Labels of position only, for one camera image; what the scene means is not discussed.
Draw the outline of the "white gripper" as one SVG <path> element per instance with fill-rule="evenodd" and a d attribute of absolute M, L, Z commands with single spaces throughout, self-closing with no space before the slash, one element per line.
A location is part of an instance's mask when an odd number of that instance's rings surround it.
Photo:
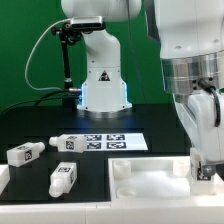
<path fill-rule="evenodd" d="M 221 114 L 218 127 L 215 126 L 214 97 L 204 90 L 190 95 L 185 103 L 175 103 L 177 115 L 205 164 L 224 163 L 224 95 L 217 96 Z M 215 173 L 215 165 L 202 166 L 202 174 L 205 177 L 211 177 Z"/>

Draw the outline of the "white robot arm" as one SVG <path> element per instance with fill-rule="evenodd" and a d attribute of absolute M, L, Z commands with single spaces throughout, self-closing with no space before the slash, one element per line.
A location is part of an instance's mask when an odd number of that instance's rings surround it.
<path fill-rule="evenodd" d="M 87 79 L 81 109 L 117 112 L 127 99 L 123 60 L 140 80 L 162 74 L 204 176 L 224 162 L 224 0 L 61 0 L 84 37 Z"/>

